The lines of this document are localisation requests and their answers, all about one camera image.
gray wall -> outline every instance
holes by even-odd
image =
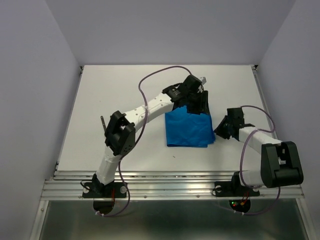
[[[297,0],[258,67],[282,140],[294,141],[303,192],[320,237],[320,1]]]
[[[28,239],[79,65],[44,0],[0,3],[0,239]]]
[[[46,0],[80,64],[257,64],[293,0]]]

folded cloth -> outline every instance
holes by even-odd
[[[168,147],[207,148],[216,140],[210,114],[187,113],[184,106],[167,112],[164,118]]]

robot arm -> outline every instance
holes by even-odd
[[[103,159],[92,177],[94,191],[102,193],[114,181],[119,161],[136,145],[136,132],[145,122],[146,110],[146,123],[182,106],[187,107],[188,113],[203,113],[208,104],[208,91],[201,89],[205,82],[205,78],[189,75],[178,87],[176,84],[165,88],[148,102],[147,107],[143,105],[125,113],[114,112],[104,133]]]
[[[225,192],[243,195],[243,191],[248,191],[248,185],[275,188],[298,185],[303,182],[304,175],[296,144],[274,139],[259,131],[254,125],[245,124],[241,107],[228,108],[227,115],[214,132],[224,139],[232,137],[244,144],[249,135],[255,132],[247,145],[261,155],[260,170],[243,171],[245,183],[240,178],[239,172],[235,172],[229,185],[222,183]]]

white tabletop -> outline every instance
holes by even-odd
[[[58,171],[96,171],[104,154],[105,137],[100,116],[106,125],[109,116],[124,113],[143,104],[139,81],[165,65],[86,65],[84,67]],[[187,65],[196,77],[206,77],[213,129],[227,108],[241,105],[263,107],[249,65]],[[142,84],[148,99],[162,89],[185,80],[188,73],[170,69],[148,78]],[[245,122],[270,129],[266,116],[256,109],[244,109]],[[142,139],[122,161],[124,171],[238,171],[243,143],[216,137],[208,148],[167,147],[164,115],[146,126]],[[244,169],[260,168],[260,155],[246,150]]]

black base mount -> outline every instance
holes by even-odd
[[[94,191],[93,182],[85,182],[83,185],[85,186],[85,188],[90,189],[89,191],[84,191],[82,193],[82,197],[84,199],[109,199],[112,197],[113,191],[114,197],[116,199],[124,199],[127,197],[127,189],[122,182],[110,182],[108,185],[105,185],[104,188],[99,192]]]
[[[216,197],[243,197],[249,193],[250,197],[259,197],[260,192],[240,184],[239,172],[235,172],[231,181],[216,181],[212,194]]]

